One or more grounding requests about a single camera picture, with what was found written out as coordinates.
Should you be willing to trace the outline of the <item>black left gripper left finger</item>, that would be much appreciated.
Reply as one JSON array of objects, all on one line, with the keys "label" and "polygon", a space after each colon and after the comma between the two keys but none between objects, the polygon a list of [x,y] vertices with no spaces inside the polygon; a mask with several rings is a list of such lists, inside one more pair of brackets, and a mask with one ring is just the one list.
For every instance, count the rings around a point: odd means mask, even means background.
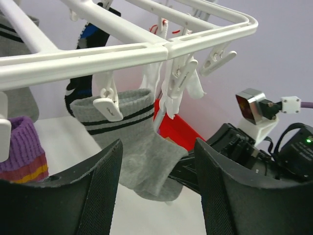
[{"label": "black left gripper left finger", "polygon": [[0,182],[3,235],[107,235],[123,156],[116,140],[92,157],[39,182]]}]

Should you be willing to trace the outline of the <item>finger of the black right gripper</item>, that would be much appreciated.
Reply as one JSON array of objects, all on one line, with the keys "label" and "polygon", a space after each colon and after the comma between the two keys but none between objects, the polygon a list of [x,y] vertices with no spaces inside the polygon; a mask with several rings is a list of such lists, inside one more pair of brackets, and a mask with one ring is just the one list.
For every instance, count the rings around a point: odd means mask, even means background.
[{"label": "finger of the black right gripper", "polygon": [[199,192],[194,155],[191,154],[180,159],[169,174],[169,178],[176,180],[194,192]]}]

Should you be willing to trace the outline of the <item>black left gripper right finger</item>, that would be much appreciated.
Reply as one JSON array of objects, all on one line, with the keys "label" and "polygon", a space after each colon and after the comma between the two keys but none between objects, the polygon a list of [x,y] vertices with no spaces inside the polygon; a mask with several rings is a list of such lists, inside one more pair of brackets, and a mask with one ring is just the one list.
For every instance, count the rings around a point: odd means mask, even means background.
[{"label": "black left gripper right finger", "polygon": [[255,173],[201,139],[194,152],[207,234],[312,234],[312,182],[286,182]]}]

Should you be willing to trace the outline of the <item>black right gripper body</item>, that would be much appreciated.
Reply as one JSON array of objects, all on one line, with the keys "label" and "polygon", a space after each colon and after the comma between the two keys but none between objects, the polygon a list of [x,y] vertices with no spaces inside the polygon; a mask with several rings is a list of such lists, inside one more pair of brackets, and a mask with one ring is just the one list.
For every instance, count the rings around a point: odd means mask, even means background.
[{"label": "black right gripper body", "polygon": [[206,143],[236,163],[275,179],[276,167],[270,154],[273,142],[269,137],[266,137],[266,141],[270,143],[268,152],[257,149],[255,140],[241,129],[224,123]]}]

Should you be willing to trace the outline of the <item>grey sock with black stripes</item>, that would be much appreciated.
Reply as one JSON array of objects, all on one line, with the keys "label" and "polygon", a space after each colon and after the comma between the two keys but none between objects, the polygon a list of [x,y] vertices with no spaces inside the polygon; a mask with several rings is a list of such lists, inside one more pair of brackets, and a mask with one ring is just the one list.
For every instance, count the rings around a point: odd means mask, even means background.
[{"label": "grey sock with black stripes", "polygon": [[183,186],[169,175],[179,160],[187,156],[187,150],[154,130],[155,97],[151,90],[120,92],[118,97],[123,119],[117,122],[108,121],[96,109],[95,96],[75,100],[70,107],[101,149],[117,139],[122,141],[121,185],[148,200],[176,200]]}]

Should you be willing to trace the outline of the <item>white plastic clip hanger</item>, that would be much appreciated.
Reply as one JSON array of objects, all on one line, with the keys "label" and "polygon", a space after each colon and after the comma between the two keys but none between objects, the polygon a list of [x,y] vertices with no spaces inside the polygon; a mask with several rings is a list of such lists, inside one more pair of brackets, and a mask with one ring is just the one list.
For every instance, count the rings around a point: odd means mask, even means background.
[{"label": "white plastic clip hanger", "polygon": [[258,27],[254,17],[205,0],[185,0],[183,4],[229,21],[230,25],[218,26],[152,0],[134,0],[132,4],[188,28],[193,33],[166,40],[116,16],[91,0],[67,0],[65,5],[78,17],[108,32],[122,44],[61,50],[14,1],[1,1],[1,12],[28,46],[30,54],[1,58],[0,89],[12,90],[166,61],[249,36]]}]

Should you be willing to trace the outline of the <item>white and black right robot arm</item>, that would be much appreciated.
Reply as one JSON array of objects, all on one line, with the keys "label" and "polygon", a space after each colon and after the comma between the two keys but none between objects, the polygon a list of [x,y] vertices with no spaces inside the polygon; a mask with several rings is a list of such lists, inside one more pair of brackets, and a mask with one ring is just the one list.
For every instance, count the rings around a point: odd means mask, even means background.
[{"label": "white and black right robot arm", "polygon": [[276,144],[270,137],[267,151],[243,129],[224,123],[207,141],[197,141],[169,178],[199,193],[219,176],[243,185],[273,188],[313,179],[313,128],[291,124]]}]

